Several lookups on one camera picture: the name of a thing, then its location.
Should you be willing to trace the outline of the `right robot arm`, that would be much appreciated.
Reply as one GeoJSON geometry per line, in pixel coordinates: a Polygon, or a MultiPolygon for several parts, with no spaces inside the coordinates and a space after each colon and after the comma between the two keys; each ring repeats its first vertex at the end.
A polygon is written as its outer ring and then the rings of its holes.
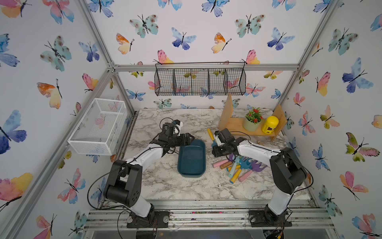
{"type": "Polygon", "coordinates": [[[277,216],[284,213],[292,196],[307,178],[307,172],[293,149],[269,148],[243,137],[235,138],[226,128],[216,131],[214,137],[217,143],[212,148],[214,157],[234,154],[254,159],[270,167],[276,189],[266,209],[277,216]]]}

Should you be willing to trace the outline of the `light blue fork white handle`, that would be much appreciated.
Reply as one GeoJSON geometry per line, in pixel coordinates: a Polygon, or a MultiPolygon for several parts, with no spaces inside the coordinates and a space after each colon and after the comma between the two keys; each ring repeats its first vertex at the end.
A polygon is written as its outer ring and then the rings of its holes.
{"type": "Polygon", "coordinates": [[[234,163],[232,164],[231,167],[227,168],[227,171],[229,172],[228,177],[232,178],[236,172],[237,169],[240,168],[240,161],[243,160],[242,156],[239,156],[235,159],[234,163]]]}

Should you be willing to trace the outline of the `teal plastic storage box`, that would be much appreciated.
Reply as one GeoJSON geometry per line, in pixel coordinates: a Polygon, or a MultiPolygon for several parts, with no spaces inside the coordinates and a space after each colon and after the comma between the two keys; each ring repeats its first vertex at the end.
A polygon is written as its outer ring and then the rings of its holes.
{"type": "Polygon", "coordinates": [[[178,157],[178,172],[187,178],[199,178],[206,171],[206,145],[195,139],[190,145],[181,146],[178,157]]]}

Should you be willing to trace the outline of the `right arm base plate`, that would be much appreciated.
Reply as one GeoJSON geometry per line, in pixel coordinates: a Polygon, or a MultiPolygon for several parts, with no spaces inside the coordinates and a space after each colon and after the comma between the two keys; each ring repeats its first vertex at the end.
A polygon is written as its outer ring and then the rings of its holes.
{"type": "Polygon", "coordinates": [[[280,215],[274,214],[270,210],[251,210],[248,212],[251,227],[291,227],[292,222],[288,221],[289,213],[285,210],[280,215]]]}

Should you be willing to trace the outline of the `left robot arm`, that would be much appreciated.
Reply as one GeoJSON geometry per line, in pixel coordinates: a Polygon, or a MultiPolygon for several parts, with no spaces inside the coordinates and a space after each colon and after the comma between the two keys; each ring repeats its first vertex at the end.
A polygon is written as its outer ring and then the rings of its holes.
{"type": "Polygon", "coordinates": [[[143,172],[170,149],[190,145],[194,139],[189,133],[159,133],[141,153],[127,161],[115,161],[104,187],[104,197],[125,206],[138,217],[148,217],[153,209],[141,196],[143,172]]]}

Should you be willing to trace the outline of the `blue rake yellow handle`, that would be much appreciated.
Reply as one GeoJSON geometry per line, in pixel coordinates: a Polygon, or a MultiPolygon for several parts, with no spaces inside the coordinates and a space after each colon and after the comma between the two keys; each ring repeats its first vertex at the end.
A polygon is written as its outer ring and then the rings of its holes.
{"type": "Polygon", "coordinates": [[[211,147],[214,148],[215,146],[217,146],[217,143],[216,143],[215,137],[214,137],[210,128],[208,128],[208,134],[209,134],[210,139],[212,140],[211,147]]]}

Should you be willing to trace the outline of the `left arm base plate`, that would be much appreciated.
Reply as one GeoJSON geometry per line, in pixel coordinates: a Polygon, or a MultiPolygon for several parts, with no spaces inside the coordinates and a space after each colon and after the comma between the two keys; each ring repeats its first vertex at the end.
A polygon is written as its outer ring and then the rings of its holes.
{"type": "Polygon", "coordinates": [[[170,213],[168,211],[151,210],[147,217],[139,217],[131,214],[127,219],[126,227],[128,229],[140,228],[168,228],[170,213]]]}

